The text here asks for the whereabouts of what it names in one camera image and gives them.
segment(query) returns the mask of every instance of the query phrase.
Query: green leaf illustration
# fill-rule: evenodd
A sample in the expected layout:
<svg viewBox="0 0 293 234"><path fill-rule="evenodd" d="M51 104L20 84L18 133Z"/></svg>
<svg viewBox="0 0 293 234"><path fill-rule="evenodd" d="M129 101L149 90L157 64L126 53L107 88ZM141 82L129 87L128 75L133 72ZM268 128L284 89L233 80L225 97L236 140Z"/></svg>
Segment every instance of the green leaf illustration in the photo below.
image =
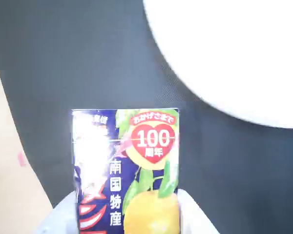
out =
<svg viewBox="0 0 293 234"><path fill-rule="evenodd" d="M128 207L130 201L139 193L139 183L134 180L130 187L128 188L126 195L123 200L123 215L125 214L126 208Z"/></svg>
<svg viewBox="0 0 293 234"><path fill-rule="evenodd" d="M119 109L116 112L116 128L119 128L118 138L122 138L123 135L130 128L130 119L139 112L140 109Z"/></svg>
<svg viewBox="0 0 293 234"><path fill-rule="evenodd" d="M157 110L154 110L154 111L160 111L160 112L163 112L163 113L170 114L171 116L174 116L176 118L175 125L176 126L179 125L179 113L176 110L174 110L174 109L157 109Z"/></svg>
<svg viewBox="0 0 293 234"><path fill-rule="evenodd" d="M129 130L130 124L128 121L123 121L119 126L118 138L121 139L123 135Z"/></svg>
<svg viewBox="0 0 293 234"><path fill-rule="evenodd" d="M165 163L164 178L162 180L158 197L163 198L171 195L178 185L178 164L171 164L169 160Z"/></svg>
<svg viewBox="0 0 293 234"><path fill-rule="evenodd" d="M141 168L139 175L139 192L153 188L153 171Z"/></svg>

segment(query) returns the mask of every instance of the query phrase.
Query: gray carpet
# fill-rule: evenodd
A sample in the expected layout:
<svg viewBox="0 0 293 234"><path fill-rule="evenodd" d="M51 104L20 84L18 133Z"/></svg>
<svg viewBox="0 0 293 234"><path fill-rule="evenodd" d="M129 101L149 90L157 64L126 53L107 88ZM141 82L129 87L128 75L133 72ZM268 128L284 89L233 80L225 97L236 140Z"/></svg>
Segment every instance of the gray carpet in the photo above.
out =
<svg viewBox="0 0 293 234"><path fill-rule="evenodd" d="M293 234L293 130L199 100L163 59L142 2L0 0L0 77L53 206L73 190L70 109L178 107L180 188L219 232Z"/></svg>

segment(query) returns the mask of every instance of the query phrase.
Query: red heart logo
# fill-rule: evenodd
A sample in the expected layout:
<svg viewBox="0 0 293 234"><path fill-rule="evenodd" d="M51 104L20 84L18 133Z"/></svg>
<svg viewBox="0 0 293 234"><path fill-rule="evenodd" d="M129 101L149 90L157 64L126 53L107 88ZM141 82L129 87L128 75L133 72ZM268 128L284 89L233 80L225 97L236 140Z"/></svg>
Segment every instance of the red heart logo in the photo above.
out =
<svg viewBox="0 0 293 234"><path fill-rule="evenodd" d="M138 153L155 164L170 152L175 141L175 132L167 124L155 127L141 124L133 130L131 139Z"/></svg>

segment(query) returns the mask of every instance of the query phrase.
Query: pink stain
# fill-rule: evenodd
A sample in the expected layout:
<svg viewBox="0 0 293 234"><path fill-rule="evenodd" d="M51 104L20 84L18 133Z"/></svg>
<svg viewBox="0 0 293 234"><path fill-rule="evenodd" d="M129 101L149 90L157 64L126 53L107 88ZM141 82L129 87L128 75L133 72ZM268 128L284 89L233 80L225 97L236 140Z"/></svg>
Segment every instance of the pink stain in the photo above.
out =
<svg viewBox="0 0 293 234"><path fill-rule="evenodd" d="M19 152L18 160L21 167L26 167L25 156L22 152Z"/></svg>

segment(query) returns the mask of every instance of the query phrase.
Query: white round object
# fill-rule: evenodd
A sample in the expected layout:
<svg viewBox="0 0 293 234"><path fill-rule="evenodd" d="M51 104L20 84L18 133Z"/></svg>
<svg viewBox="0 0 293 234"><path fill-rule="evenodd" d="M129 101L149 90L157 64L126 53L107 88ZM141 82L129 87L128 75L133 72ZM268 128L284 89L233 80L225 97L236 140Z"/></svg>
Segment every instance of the white round object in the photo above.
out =
<svg viewBox="0 0 293 234"><path fill-rule="evenodd" d="M163 56L197 96L293 128L293 0L144 0Z"/></svg>

